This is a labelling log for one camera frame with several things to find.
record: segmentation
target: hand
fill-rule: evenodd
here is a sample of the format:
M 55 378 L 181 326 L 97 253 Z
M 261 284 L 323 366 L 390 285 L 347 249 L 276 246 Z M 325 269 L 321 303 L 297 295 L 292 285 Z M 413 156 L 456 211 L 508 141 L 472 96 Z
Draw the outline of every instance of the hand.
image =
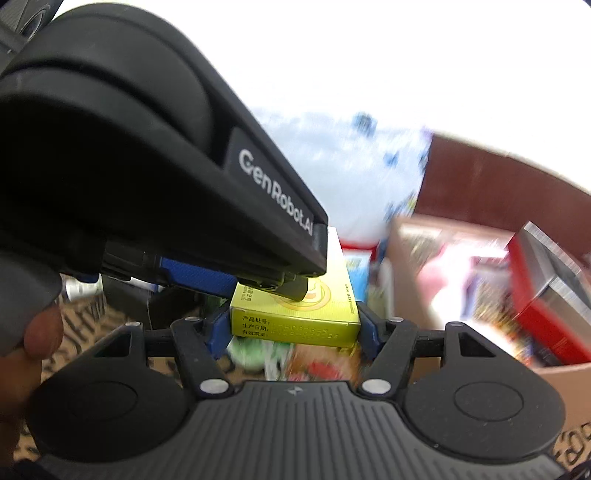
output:
M 0 357 L 0 466 L 12 463 L 24 408 L 41 381 L 41 361 L 58 349 L 63 333 L 60 310 L 54 304 L 33 318 L 23 347 Z

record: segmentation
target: metal screw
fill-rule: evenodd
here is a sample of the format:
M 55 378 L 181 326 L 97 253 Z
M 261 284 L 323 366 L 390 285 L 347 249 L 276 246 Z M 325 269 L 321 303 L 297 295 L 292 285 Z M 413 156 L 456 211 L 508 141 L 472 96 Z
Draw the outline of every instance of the metal screw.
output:
M 392 389 L 392 385 L 381 378 L 370 378 L 361 384 L 361 388 L 373 395 L 384 395 Z
M 230 388 L 230 384 L 221 378 L 208 378 L 199 384 L 199 389 L 210 395 L 219 395 L 220 393 L 224 393 L 228 388 Z
M 386 320 L 386 331 L 392 333 L 399 323 L 402 323 L 404 319 L 400 317 L 392 317 Z

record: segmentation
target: cardboard box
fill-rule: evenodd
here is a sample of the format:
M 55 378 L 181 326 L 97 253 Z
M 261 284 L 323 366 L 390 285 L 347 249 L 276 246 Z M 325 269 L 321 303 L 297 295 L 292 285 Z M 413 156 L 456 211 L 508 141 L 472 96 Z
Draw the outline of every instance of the cardboard box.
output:
M 407 222 L 429 224 L 435 228 L 453 228 L 469 235 L 511 237 L 507 231 L 471 225 L 455 220 L 413 215 Z M 421 300 L 415 282 L 417 271 L 410 261 L 410 251 L 404 245 L 398 229 L 400 222 L 392 220 L 386 257 L 392 264 L 394 276 L 394 309 L 396 316 L 412 320 L 422 329 L 435 329 L 437 322 L 432 319 Z M 417 359 L 411 381 L 439 368 L 439 359 Z M 563 431 L 554 446 L 554 456 L 566 468 L 591 460 L 591 363 L 566 367 L 534 369 L 552 385 L 562 397 L 566 406 L 566 420 Z
M 304 300 L 238 284 L 230 304 L 232 333 L 277 342 L 352 346 L 360 323 L 336 230 L 329 227 L 326 273 L 309 279 Z

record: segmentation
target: red box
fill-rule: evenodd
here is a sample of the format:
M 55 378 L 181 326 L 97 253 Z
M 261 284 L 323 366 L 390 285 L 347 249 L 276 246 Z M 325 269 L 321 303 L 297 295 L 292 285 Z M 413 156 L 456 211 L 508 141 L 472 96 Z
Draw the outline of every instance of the red box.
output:
M 517 321 L 565 364 L 591 362 L 591 301 L 581 269 L 533 223 L 508 248 Z

